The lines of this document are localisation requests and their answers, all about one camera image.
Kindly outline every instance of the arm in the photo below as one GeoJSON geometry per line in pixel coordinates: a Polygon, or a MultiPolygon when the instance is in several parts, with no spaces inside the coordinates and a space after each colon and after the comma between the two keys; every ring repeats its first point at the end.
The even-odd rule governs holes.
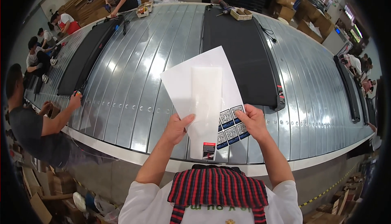
{"type": "Polygon", "coordinates": [[[170,117],[163,135],[138,171],[136,182],[154,183],[159,186],[174,146],[183,139],[186,134],[185,126],[190,124],[194,118],[194,114],[182,120],[179,119],[178,114],[170,117]]]}
{"type": "Polygon", "coordinates": [[[27,72],[33,72],[33,71],[35,71],[36,69],[37,69],[36,66],[29,66],[29,67],[27,67],[27,72]]]}
{"type": "Polygon", "coordinates": [[[73,111],[80,107],[82,95],[71,95],[68,107],[61,111],[54,119],[43,117],[42,135],[56,134],[68,123],[73,111]]]}
{"type": "Polygon", "coordinates": [[[64,27],[64,29],[62,30],[62,33],[66,33],[66,31],[68,30],[68,28],[69,28],[69,26],[71,25],[71,22],[70,21],[67,21],[66,23],[65,23],[65,27],[64,27]]]}
{"type": "Polygon", "coordinates": [[[120,0],[120,2],[117,4],[117,7],[115,7],[115,10],[111,13],[111,15],[116,15],[122,5],[125,3],[126,0],[120,0]]]}
{"type": "Polygon", "coordinates": [[[289,163],[266,129],[263,111],[249,104],[245,104],[244,108],[246,113],[236,111],[235,114],[246,125],[248,132],[258,142],[272,187],[274,188],[279,183],[287,180],[294,181],[289,163]]]}

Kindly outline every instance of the red apron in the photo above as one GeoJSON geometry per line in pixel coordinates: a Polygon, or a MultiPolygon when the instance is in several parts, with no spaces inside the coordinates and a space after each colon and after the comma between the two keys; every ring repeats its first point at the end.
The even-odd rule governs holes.
{"type": "MultiPolygon", "coordinates": [[[[61,27],[61,29],[63,29],[65,27],[65,23],[63,23],[63,22],[59,23],[58,25],[61,27]]],[[[68,30],[66,32],[68,33],[68,35],[71,35],[72,33],[74,33],[75,31],[77,31],[79,29],[80,29],[79,24],[76,21],[72,21],[69,24],[68,30]]]]}
{"type": "Polygon", "coordinates": [[[252,208],[255,223],[266,224],[263,181],[246,177],[237,167],[195,166],[200,165],[174,176],[167,199],[174,206],[170,224],[180,224],[186,207],[199,204],[252,208]]]}

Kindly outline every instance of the gray t-shirt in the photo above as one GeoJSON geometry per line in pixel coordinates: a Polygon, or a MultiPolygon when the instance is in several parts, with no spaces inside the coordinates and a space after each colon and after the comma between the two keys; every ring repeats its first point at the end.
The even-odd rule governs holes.
{"type": "Polygon", "coordinates": [[[43,116],[20,106],[9,112],[9,122],[18,143],[30,155],[53,167],[65,166],[73,142],[61,133],[42,137],[43,116]]]}

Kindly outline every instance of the treadmill power cord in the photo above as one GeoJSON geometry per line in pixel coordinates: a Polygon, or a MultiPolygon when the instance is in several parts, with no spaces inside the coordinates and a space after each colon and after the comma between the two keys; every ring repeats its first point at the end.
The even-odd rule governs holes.
{"type": "Polygon", "coordinates": [[[275,38],[273,38],[273,37],[271,36],[271,35],[274,35],[274,32],[273,32],[272,30],[269,30],[269,29],[264,28],[264,27],[261,25],[261,23],[259,23],[259,25],[261,26],[262,31],[268,36],[268,38],[270,38],[271,41],[272,41],[273,43],[276,43],[276,42],[277,42],[277,39],[275,39],[275,38]]]}

